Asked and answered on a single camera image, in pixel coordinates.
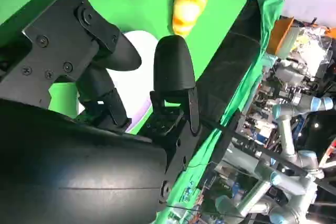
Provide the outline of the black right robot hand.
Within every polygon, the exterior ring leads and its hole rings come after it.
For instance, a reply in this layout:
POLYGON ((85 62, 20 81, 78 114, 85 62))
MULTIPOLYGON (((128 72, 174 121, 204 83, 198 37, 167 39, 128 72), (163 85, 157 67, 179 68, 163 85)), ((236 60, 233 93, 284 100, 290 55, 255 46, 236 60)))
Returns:
POLYGON ((1 25, 1 223, 151 223, 201 132, 183 37, 161 38, 138 135, 108 70, 141 57, 88 0, 31 0, 1 25))

